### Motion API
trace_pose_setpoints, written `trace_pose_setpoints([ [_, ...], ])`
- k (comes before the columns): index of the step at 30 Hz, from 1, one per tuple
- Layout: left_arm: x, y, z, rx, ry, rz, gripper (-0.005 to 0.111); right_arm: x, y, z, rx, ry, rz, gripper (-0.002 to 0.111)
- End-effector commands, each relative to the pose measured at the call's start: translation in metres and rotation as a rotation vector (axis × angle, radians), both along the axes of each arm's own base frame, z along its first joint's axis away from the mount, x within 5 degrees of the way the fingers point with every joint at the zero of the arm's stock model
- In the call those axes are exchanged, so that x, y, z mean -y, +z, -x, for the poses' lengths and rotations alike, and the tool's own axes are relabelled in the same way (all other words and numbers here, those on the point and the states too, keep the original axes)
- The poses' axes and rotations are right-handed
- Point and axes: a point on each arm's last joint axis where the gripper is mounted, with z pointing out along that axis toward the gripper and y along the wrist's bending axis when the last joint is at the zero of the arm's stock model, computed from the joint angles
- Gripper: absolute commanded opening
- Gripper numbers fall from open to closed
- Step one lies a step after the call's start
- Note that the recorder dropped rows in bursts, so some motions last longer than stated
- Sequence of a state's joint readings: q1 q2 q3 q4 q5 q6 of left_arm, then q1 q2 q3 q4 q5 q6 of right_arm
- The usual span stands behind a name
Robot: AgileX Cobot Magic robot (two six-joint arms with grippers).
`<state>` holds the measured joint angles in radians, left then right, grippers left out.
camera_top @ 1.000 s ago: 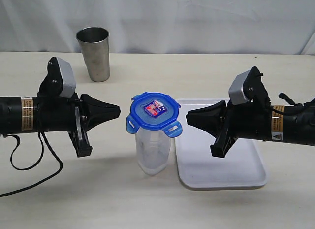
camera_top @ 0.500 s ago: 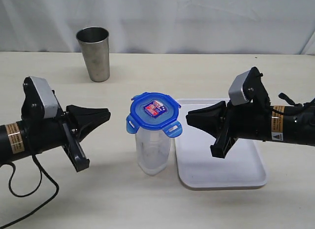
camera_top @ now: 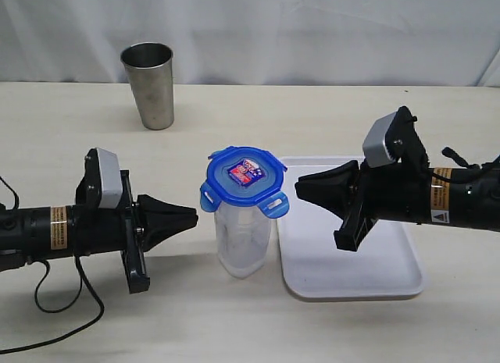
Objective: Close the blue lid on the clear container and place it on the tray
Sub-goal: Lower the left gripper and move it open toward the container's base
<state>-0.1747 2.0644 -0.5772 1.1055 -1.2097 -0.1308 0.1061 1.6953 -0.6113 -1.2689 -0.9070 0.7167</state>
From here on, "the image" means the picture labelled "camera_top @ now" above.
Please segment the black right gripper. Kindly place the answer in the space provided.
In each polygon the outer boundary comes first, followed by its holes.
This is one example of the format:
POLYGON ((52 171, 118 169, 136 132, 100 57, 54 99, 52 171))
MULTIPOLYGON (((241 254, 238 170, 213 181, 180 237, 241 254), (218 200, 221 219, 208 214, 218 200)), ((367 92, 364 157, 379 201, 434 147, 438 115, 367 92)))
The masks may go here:
POLYGON ((298 199, 317 205, 343 220, 334 232, 338 249, 357 251, 380 219, 424 222, 429 211, 430 163, 416 133, 414 116, 405 105, 398 108, 387 132, 394 164, 370 168, 365 160, 300 176, 295 182, 298 199))

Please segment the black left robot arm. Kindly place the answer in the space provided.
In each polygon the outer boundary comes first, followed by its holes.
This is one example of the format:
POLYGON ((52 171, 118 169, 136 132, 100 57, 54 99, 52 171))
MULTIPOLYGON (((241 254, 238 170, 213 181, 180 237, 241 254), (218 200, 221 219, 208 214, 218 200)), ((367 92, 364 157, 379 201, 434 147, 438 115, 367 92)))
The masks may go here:
POLYGON ((74 205, 2 208, 1 269, 118 251, 128 290, 137 294, 150 286, 144 254, 197 223, 195 208, 133 196, 129 172, 116 154, 92 148, 74 205))

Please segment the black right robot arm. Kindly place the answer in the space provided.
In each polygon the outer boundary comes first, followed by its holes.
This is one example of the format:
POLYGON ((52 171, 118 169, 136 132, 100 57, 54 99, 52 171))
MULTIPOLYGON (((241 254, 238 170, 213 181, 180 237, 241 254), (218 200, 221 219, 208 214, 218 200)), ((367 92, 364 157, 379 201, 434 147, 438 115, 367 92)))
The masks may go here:
POLYGON ((380 220, 475 230, 499 229, 499 160, 471 164, 450 147, 456 166, 431 167, 407 107, 377 119, 362 143, 337 248, 357 251, 380 220))

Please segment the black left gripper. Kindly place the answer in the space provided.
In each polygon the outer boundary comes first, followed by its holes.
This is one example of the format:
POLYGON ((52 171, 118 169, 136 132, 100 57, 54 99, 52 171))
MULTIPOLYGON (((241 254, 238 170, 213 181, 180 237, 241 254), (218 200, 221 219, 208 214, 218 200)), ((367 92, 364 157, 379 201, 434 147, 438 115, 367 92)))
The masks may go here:
POLYGON ((88 256, 118 251, 128 290, 138 294, 150 286, 144 252, 195 228, 198 213, 195 208, 166 203, 147 194, 137 196, 137 207, 129 172, 120 169, 120 176, 123 187, 120 203, 114 209, 99 208, 101 180, 96 148, 85 155, 84 175, 75 193, 75 252, 88 256))

